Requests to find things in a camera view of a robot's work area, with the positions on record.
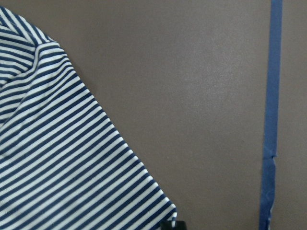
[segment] striped shirt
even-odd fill
[[[176,216],[60,45],[0,7],[0,229],[155,230]]]

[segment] gray surface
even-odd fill
[[[189,230],[258,229],[270,1],[0,4],[61,44]],[[306,227],[306,11],[284,1],[273,230]]]

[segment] blue tape strip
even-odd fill
[[[277,149],[282,11],[283,1],[272,0],[259,230],[268,230],[270,227],[271,211],[275,197],[274,157],[276,157]]]

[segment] black object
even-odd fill
[[[171,221],[162,221],[160,223],[161,230],[187,230],[187,225],[184,221],[176,221],[176,225],[172,228]]]

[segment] painter's tape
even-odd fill
[[[270,227],[275,197],[278,98],[280,80],[283,1],[271,0],[269,64],[267,78],[259,230]]]

